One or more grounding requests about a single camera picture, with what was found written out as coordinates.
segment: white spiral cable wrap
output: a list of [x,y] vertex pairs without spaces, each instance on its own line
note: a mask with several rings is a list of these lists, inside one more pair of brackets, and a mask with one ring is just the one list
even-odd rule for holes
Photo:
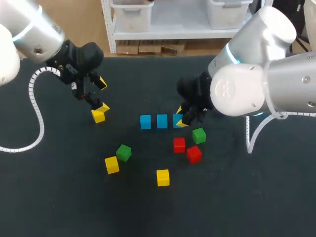
[[[278,115],[284,116],[284,117],[288,117],[289,115],[316,117],[315,113],[279,112]],[[263,120],[259,124],[259,126],[256,128],[256,130],[253,133],[251,140],[250,140],[250,117],[249,116],[246,117],[246,145],[247,145],[247,151],[249,154],[252,153],[256,139],[257,139],[259,133],[261,132],[261,130],[264,128],[265,125],[267,125],[269,122],[271,122],[275,118],[276,117],[274,115],[270,115],[265,120]]]
[[38,107],[38,105],[36,103],[33,90],[34,90],[35,80],[38,78],[38,76],[40,74],[42,74],[44,72],[52,72],[55,75],[57,75],[58,77],[60,77],[60,71],[58,69],[56,69],[56,68],[51,68],[51,67],[40,68],[31,77],[31,80],[30,80],[30,83],[29,83],[29,97],[30,97],[32,106],[33,106],[33,108],[35,110],[36,116],[38,117],[38,120],[39,120],[39,136],[38,136],[38,138],[36,139],[35,142],[33,142],[32,144],[28,145],[27,147],[18,148],[18,149],[11,149],[11,148],[5,148],[5,147],[1,147],[0,146],[0,151],[9,152],[9,153],[24,152],[24,151],[30,150],[33,147],[37,146],[41,142],[41,140],[43,139],[44,130],[45,130],[44,129],[44,121],[43,121],[43,118],[41,116],[40,109],[39,109],[39,107]]

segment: red block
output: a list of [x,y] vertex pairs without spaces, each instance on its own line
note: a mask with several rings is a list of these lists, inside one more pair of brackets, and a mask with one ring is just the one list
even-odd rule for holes
[[187,149],[187,158],[191,164],[200,162],[202,160],[202,152],[197,146]]
[[173,139],[173,151],[174,153],[186,152],[186,141],[184,140],[184,138]]

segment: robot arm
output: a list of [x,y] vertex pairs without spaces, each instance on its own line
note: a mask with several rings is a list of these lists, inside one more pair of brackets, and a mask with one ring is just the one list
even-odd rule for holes
[[295,39],[295,28],[283,13],[261,8],[205,72],[178,81],[178,92],[185,99],[178,125],[190,125],[214,108],[229,116],[273,110],[315,113],[316,55],[285,58]]
[[0,86],[12,81],[20,70],[20,57],[10,31],[0,24]]
[[[0,39],[3,42],[0,47],[4,47],[1,50],[1,57],[5,57],[5,65],[10,63],[8,58],[11,59],[12,47],[15,45],[34,62],[45,62],[49,67],[57,68],[61,72],[59,79],[64,84],[71,84],[73,95],[78,100],[85,99],[92,110],[103,107],[104,104],[99,98],[92,98],[85,87],[89,82],[99,89],[107,87],[96,72],[96,68],[103,60],[103,51],[95,43],[88,43],[79,48],[70,40],[65,41],[65,33],[33,0],[0,0],[0,24],[0,31],[5,32],[4,37],[1,34]],[[0,71],[1,75],[12,70],[5,83],[17,74],[16,50],[14,51],[14,63]]]

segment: white container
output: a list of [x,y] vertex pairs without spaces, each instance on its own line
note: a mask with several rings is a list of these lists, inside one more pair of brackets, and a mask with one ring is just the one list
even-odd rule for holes
[[234,29],[242,26],[253,0],[207,0],[208,21],[212,29]]
[[111,0],[117,18],[116,30],[119,32],[150,31],[154,2],[145,0]]

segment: wooden floor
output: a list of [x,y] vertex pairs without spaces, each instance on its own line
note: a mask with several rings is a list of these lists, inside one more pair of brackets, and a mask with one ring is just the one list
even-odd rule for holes
[[[66,37],[77,46],[96,42],[104,51],[105,57],[122,55],[111,54],[102,14],[101,0],[36,0],[45,12],[65,31]],[[228,39],[190,40],[183,56],[217,54]],[[303,52],[297,43],[294,52]]]

